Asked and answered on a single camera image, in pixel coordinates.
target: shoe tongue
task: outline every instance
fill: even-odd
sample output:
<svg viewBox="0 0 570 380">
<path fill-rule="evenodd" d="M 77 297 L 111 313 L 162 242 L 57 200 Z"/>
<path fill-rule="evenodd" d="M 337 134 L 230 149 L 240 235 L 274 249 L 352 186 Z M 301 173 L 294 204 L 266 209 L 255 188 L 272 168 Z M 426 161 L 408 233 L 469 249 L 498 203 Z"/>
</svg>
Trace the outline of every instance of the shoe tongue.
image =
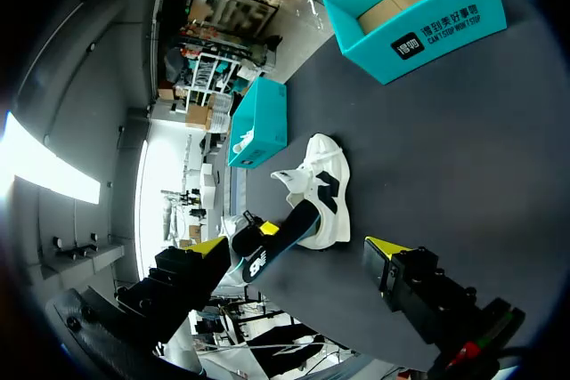
<svg viewBox="0 0 570 380">
<path fill-rule="evenodd" d="M 271 178 L 281 180 L 287 186 L 290 193 L 303 193 L 309 184 L 309 173 L 298 169 L 288 171 L 276 171 Z"/>
</svg>

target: shoelace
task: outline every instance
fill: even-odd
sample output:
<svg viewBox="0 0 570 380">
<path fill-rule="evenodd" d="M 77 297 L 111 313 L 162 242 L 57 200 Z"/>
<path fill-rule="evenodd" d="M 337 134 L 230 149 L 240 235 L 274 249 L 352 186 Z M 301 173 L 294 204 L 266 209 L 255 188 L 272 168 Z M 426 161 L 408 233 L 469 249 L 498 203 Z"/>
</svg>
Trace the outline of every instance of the shoelace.
<svg viewBox="0 0 570 380">
<path fill-rule="evenodd" d="M 316 155 L 312 155 L 309 158 L 305 158 L 303 160 L 303 163 L 299 166 L 299 168 L 302 168 L 302 169 L 311 168 L 311 169 L 313 169 L 314 163 L 320 162 L 320 161 L 328 159 L 328 158 L 332 158 L 333 156 L 339 155 L 340 153 L 342 153 L 341 148 L 338 148 L 338 149 L 333 150 L 333 151 L 329 151 L 327 153 L 317 153 Z"/>
</svg>

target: ceiling light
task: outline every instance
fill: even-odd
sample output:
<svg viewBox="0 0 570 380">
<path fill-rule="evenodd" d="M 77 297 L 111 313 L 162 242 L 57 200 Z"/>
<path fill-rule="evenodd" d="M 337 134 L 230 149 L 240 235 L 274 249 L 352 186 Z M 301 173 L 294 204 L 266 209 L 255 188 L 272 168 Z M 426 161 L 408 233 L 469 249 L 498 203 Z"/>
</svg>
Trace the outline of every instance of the ceiling light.
<svg viewBox="0 0 570 380">
<path fill-rule="evenodd" d="M 6 119 L 2 160 L 2 168 L 8 175 L 16 175 L 70 198 L 99 204 L 99 182 L 55 156 L 26 131 L 12 113 L 8 113 Z"/>
</svg>

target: gray wall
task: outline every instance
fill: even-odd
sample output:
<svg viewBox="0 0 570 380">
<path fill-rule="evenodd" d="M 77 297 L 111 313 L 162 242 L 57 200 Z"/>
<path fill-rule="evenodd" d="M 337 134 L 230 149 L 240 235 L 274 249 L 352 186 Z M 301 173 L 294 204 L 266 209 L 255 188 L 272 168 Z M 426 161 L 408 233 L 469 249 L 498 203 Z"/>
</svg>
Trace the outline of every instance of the gray wall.
<svg viewBox="0 0 570 380">
<path fill-rule="evenodd" d="M 116 279 L 136 280 L 129 239 L 151 100 L 152 6 L 153 0 L 61 0 L 30 52 L 25 84 L 24 71 L 16 85 L 21 90 L 12 112 L 19 122 L 102 185 L 99 205 L 91 205 L 15 180 L 9 204 L 14 260 L 40 303 L 63 288 L 87 285 L 112 298 Z M 96 46 L 88 52 L 91 43 Z M 126 127 L 121 139 L 120 125 Z M 100 238 L 99 253 L 75 262 L 55 255 L 53 236 L 73 247 L 89 243 L 92 232 Z"/>
</svg>

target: sneaker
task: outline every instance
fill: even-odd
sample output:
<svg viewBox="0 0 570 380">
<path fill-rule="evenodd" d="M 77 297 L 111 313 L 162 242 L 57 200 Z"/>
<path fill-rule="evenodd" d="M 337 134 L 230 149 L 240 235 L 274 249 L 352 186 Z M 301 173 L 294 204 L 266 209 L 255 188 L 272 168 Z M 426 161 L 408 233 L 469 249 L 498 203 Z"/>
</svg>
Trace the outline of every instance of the sneaker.
<svg viewBox="0 0 570 380">
<path fill-rule="evenodd" d="M 298 242 L 309 249 L 324 249 L 335 242 L 350 240 L 350 218 L 346 207 L 346 186 L 350 169 L 342 149 L 327 135 L 315 134 L 308 142 L 303 163 L 294 170 L 276 171 L 289 190 L 286 197 L 295 207 L 308 200 L 319 211 L 321 221 L 316 233 Z"/>
</svg>

